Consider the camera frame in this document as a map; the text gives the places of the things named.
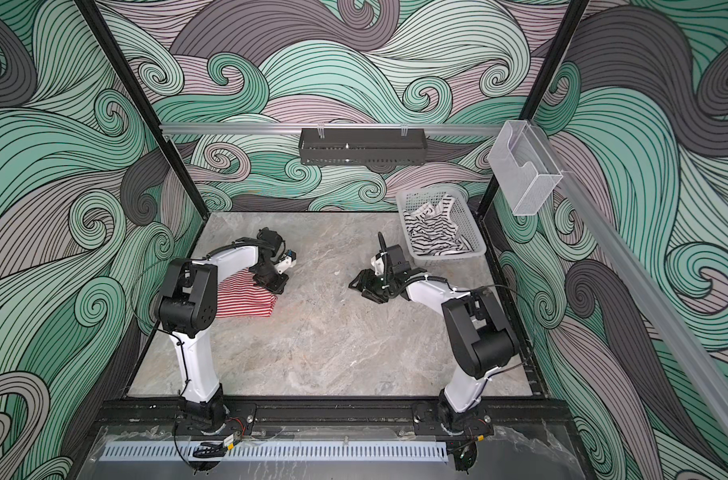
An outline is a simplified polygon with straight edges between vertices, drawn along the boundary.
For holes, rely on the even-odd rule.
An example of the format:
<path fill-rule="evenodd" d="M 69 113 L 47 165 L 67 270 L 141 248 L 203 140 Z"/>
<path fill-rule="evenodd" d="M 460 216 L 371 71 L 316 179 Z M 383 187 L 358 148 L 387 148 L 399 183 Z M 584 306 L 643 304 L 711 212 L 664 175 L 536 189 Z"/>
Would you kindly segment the red white striped tank top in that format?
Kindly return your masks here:
<path fill-rule="evenodd" d="M 258 286 L 243 269 L 218 284 L 217 318 L 272 316 L 277 296 Z"/>

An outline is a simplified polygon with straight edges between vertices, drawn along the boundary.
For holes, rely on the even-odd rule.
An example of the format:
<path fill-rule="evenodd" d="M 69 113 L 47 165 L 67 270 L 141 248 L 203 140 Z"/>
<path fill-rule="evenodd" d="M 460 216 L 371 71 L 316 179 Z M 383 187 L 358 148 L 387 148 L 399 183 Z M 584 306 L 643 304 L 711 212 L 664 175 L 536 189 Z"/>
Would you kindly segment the black white striped tank top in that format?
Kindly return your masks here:
<path fill-rule="evenodd" d="M 455 197 L 445 194 L 436 204 L 426 202 L 403 214 L 410 244 L 417 255 L 459 255 L 472 251 L 470 241 L 459 233 L 459 226 L 451 219 L 455 203 Z"/>

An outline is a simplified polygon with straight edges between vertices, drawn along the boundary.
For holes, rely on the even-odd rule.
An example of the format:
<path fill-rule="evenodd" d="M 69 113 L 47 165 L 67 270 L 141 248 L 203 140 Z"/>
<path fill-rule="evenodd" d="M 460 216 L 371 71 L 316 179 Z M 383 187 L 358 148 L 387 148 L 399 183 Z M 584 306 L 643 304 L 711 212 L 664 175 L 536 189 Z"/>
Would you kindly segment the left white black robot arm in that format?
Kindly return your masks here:
<path fill-rule="evenodd" d="M 269 317 L 289 280 L 296 253 L 276 231 L 264 227 L 200 258 L 170 262 L 156 314 L 173 342 L 182 389 L 183 418 L 214 431 L 229 417 L 211 347 L 219 318 Z"/>

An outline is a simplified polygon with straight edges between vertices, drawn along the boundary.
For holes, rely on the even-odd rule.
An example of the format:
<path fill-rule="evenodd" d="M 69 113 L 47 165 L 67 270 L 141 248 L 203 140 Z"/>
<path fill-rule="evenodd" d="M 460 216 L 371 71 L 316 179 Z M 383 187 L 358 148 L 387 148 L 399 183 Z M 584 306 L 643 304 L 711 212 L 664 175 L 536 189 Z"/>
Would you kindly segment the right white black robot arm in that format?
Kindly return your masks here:
<path fill-rule="evenodd" d="M 481 403 L 488 381 L 520 353 L 518 338 L 490 287 L 456 287 L 412 266 L 383 234 L 378 244 L 371 267 L 348 287 L 377 304 L 403 298 L 442 316 L 456 367 L 439 394 L 437 416 L 444 427 L 455 429 Z"/>

